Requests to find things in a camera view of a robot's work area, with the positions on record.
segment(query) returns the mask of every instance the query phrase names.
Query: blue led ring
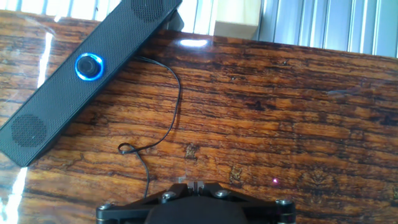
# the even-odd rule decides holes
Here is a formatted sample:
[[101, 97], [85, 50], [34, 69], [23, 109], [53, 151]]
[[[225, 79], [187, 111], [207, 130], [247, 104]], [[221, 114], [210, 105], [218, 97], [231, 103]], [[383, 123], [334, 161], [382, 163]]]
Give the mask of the blue led ring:
[[[89, 56], [89, 57], [91, 57], [92, 59], [94, 59], [94, 60], [98, 63], [98, 65], [99, 65], [99, 67], [100, 67], [99, 72], [98, 72], [98, 74], [97, 74], [95, 77], [90, 77], [90, 78], [89, 78], [89, 77], [86, 77], [86, 76], [84, 76], [84, 74], [82, 74], [81, 72], [79, 72], [79, 70], [77, 69], [77, 63], [79, 62], [79, 60], [80, 60], [82, 57], [87, 57], [87, 56]], [[82, 80], [84, 80], [84, 81], [94, 81], [94, 80], [97, 80], [97, 79], [101, 78], [101, 76], [104, 74], [104, 60], [103, 60], [100, 56], [98, 56], [98, 55], [95, 55], [95, 54], [92, 54], [92, 53], [84, 53], [84, 54], [80, 55], [80, 56], [76, 59], [75, 71], [76, 71], [77, 76], [78, 76], [79, 78], [81, 78]]]

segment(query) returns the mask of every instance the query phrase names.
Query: speaker grille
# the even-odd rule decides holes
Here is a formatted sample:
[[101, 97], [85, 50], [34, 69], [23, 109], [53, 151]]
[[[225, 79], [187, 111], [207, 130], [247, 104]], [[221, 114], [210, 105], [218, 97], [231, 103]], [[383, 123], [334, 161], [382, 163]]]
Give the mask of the speaker grille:
[[31, 114], [17, 117], [12, 123], [11, 131], [12, 140], [21, 147], [37, 147], [47, 135], [44, 122]]
[[132, 10], [144, 22], [155, 22], [163, 15], [163, 0], [132, 1]]

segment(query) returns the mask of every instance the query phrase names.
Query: speaker bar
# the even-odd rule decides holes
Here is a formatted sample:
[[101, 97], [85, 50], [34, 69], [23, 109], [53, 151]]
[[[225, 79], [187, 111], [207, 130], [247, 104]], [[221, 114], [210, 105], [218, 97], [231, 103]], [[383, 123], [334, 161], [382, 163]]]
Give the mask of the speaker bar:
[[21, 167], [49, 150], [181, 2], [121, 1], [1, 127], [0, 150]]

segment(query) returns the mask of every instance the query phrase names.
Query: screw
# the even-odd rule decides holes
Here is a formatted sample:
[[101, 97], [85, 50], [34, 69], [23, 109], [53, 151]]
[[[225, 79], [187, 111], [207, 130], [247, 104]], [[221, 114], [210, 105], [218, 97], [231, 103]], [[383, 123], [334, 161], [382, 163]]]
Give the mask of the screw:
[[219, 191], [216, 192], [216, 196], [218, 198], [223, 198], [223, 197], [226, 197], [228, 195], [229, 195], [229, 191], [227, 191], [227, 190], [219, 190]]
[[166, 192], [162, 195], [162, 199], [170, 199], [175, 196], [176, 196], [176, 194], [174, 192]]
[[111, 208], [112, 206], [113, 206], [113, 204], [111, 204], [111, 203], [106, 203], [106, 204], [101, 205], [100, 207], [98, 207], [98, 209], [100, 209], [100, 210], [107, 210], [107, 209]]
[[278, 205], [290, 205], [292, 203], [289, 199], [277, 199], [275, 202]]

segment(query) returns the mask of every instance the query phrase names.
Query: wooden surface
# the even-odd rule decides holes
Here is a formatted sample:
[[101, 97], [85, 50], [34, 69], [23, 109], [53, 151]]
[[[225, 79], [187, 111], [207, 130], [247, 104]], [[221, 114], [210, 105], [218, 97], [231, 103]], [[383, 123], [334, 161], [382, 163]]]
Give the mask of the wooden surface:
[[[37, 88], [49, 36], [47, 75], [96, 25], [0, 12], [1, 123]], [[175, 128], [142, 152], [150, 194], [215, 180], [264, 200], [292, 197], [297, 223], [397, 223], [397, 59], [176, 32], [156, 35], [142, 55], [183, 86]], [[177, 92], [164, 68], [131, 62], [29, 167], [24, 186], [23, 171], [0, 156], [3, 206], [23, 187], [20, 223], [93, 223], [101, 203], [141, 198], [145, 170], [116, 147], [161, 138]]]

